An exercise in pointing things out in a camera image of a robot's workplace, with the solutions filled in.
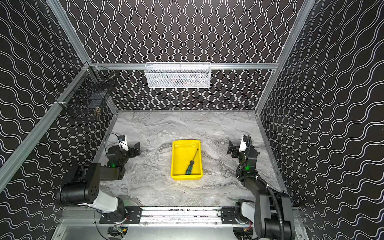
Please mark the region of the green handled screwdriver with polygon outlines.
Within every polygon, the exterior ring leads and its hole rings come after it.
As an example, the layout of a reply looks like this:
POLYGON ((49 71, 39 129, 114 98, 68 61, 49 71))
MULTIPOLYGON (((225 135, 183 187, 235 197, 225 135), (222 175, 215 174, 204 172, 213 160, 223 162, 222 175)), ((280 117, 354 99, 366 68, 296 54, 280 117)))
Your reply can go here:
POLYGON ((197 172, 197 170, 198 170, 198 162, 199 162, 199 158, 198 158, 199 150, 200 149, 197 148, 193 159, 190 161, 190 163, 189 163, 189 165, 188 165, 188 167, 186 169, 186 172, 185 172, 186 175, 192 175, 192 174, 197 172))

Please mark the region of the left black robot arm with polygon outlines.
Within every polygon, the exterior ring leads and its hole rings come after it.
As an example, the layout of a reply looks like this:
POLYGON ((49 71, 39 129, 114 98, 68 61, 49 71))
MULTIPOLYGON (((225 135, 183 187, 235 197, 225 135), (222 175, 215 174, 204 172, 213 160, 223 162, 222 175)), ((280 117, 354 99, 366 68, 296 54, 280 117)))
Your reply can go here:
POLYGON ((91 208, 100 213, 100 224, 139 224, 143 210, 127 207, 121 198, 104 193, 100 190, 100 182, 123 179, 129 158, 140 154, 140 143, 128 149, 116 145, 107 150, 107 165, 92 163, 70 168, 57 193, 59 204, 91 208))

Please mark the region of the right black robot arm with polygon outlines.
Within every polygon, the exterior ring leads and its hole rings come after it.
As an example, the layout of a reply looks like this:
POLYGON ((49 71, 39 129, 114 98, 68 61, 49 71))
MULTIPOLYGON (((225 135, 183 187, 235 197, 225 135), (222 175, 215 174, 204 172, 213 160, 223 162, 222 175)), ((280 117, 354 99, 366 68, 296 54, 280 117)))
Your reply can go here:
POLYGON ((290 197, 274 189, 258 173, 256 166, 259 152, 252 145, 250 136, 244 136, 240 145, 228 144, 227 153, 239 161, 236 179, 248 189, 255 199, 238 200, 234 212, 225 216, 222 222, 235 220, 244 228, 234 228, 239 240, 294 240, 296 230, 290 197))

